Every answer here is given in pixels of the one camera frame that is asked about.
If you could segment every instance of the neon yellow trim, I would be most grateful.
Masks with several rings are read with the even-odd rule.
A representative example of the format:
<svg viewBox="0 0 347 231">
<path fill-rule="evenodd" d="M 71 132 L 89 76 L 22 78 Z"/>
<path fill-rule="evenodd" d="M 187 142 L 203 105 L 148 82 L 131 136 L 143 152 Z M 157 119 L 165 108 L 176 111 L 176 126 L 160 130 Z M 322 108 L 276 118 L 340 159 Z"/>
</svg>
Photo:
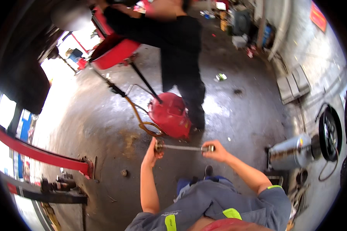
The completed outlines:
<svg viewBox="0 0 347 231">
<path fill-rule="evenodd" d="M 171 215 L 166 216 L 165 224 L 167 227 L 167 231 L 176 231 L 175 215 L 171 214 Z"/>
<path fill-rule="evenodd" d="M 280 185 L 272 185 L 272 186 L 269 186 L 269 187 L 267 187 L 267 189 L 271 189 L 271 188 L 282 188 L 282 186 L 280 186 Z"/>
<path fill-rule="evenodd" d="M 227 210 L 222 211 L 222 213 L 227 218 L 236 218 L 236 219 L 239 219 L 239 220 L 242 219 L 240 213 L 235 208 L 228 208 Z"/>
</svg>

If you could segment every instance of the gray tank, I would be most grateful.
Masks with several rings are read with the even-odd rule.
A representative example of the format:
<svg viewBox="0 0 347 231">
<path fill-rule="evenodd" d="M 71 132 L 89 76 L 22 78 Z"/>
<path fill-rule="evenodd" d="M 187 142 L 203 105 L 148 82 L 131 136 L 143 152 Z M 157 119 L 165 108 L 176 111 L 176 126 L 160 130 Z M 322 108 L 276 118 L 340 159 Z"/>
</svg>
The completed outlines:
<svg viewBox="0 0 347 231">
<path fill-rule="evenodd" d="M 314 160 L 311 142 L 311 137 L 303 133 L 274 145 L 269 149 L 269 167 L 275 170 L 307 167 Z"/>
</svg>

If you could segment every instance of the car lift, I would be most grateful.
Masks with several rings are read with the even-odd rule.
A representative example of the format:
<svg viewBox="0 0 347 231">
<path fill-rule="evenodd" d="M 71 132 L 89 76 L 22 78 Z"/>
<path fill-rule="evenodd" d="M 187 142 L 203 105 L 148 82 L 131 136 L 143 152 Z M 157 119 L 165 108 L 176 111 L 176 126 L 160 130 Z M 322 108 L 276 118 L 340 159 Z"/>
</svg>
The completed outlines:
<svg viewBox="0 0 347 231">
<path fill-rule="evenodd" d="M 18 153 L 28 156 L 29 158 L 44 162 L 47 164 L 63 167 L 65 169 L 78 170 L 87 179 L 92 177 L 93 163 L 87 160 L 86 157 L 79 159 L 69 158 L 59 154 L 55 154 L 38 147 L 29 145 L 14 135 L 10 135 L 5 131 L 5 128 L 0 125 L 0 141 L 6 146 Z"/>
</svg>

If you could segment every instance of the yellow hose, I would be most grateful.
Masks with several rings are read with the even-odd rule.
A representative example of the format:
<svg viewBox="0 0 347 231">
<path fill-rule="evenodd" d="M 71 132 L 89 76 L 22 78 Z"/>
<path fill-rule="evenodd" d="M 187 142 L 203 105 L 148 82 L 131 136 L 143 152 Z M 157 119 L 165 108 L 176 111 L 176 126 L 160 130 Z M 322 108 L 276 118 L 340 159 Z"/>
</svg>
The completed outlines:
<svg viewBox="0 0 347 231">
<path fill-rule="evenodd" d="M 132 108 L 134 109 L 135 115 L 139 120 L 139 127 L 141 129 L 143 129 L 146 133 L 148 133 L 149 135 L 154 136 L 154 137 L 161 137 L 161 136 L 166 135 L 166 133 L 164 133 L 162 131 L 162 129 L 160 127 L 158 127 L 158 125 L 156 125 L 155 123 L 143 122 L 139 116 L 138 110 L 136 110 L 136 107 L 134 106 L 134 103 L 130 100 L 130 98 L 128 98 L 128 96 L 125 96 L 125 99 L 131 104 Z M 159 130 L 159 133 L 149 130 L 148 128 L 145 127 L 145 124 L 152 125 L 153 127 L 157 128 Z"/>
</svg>

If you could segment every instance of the shoe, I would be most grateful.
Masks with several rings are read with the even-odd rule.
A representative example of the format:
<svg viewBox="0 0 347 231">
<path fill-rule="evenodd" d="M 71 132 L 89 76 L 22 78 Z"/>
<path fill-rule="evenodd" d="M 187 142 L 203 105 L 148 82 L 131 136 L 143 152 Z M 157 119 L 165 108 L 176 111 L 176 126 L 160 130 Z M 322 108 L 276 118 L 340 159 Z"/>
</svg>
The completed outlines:
<svg viewBox="0 0 347 231">
<path fill-rule="evenodd" d="M 206 177 L 208 177 L 208 176 L 212 176 L 212 174 L 213 174 L 212 166 L 211 165 L 207 165 L 206 168 L 204 169 L 204 178 L 203 178 L 203 180 L 205 180 Z"/>
</svg>

